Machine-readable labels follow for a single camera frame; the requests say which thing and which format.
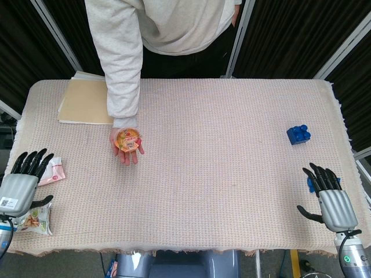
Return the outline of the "person's right hand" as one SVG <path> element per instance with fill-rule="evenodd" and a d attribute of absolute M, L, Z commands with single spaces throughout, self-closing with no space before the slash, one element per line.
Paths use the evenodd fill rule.
<path fill-rule="evenodd" d="M 133 146 L 135 148 L 126 148 L 126 151 L 124 151 L 121 148 L 121 145 L 119 143 L 121 142 L 121 133 L 124 133 L 124 145 L 126 145 L 126 135 L 127 132 L 130 133 L 129 137 L 133 137 L 135 140 L 132 141 Z M 130 158 L 132 158 L 132 161 L 134 164 L 138 163 L 137 153 L 136 151 L 139 150 L 139 152 L 143 155 L 144 149 L 141 145 L 141 137 L 139 135 L 139 131 L 134 127 L 113 127 L 110 133 L 110 143 L 111 148 L 113 150 L 113 153 L 115 156 L 119 156 L 121 163 L 125 164 L 126 166 L 130 165 Z"/>

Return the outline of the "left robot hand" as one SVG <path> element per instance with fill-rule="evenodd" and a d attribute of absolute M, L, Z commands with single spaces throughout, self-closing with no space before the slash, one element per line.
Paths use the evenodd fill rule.
<path fill-rule="evenodd" d="M 23 152 L 15 161 L 10 173 L 1 184 L 1 217 L 18 218 L 30 209 L 42 207 L 53 200 L 48 195 L 42 200 L 34 196 L 47 165 L 54 157 L 47 149 L 39 152 Z"/>

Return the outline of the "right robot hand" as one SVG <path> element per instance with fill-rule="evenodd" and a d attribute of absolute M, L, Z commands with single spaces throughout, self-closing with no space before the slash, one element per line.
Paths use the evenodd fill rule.
<path fill-rule="evenodd" d="M 310 169 L 304 167 L 303 171 L 314 187 L 321 214 L 309 213 L 303 206 L 298 205 L 300 214 L 308 220 L 325 224 L 334 233 L 354 231 L 358 220 L 350 198 L 342 189 L 335 173 L 313 163 L 310 163 Z"/>

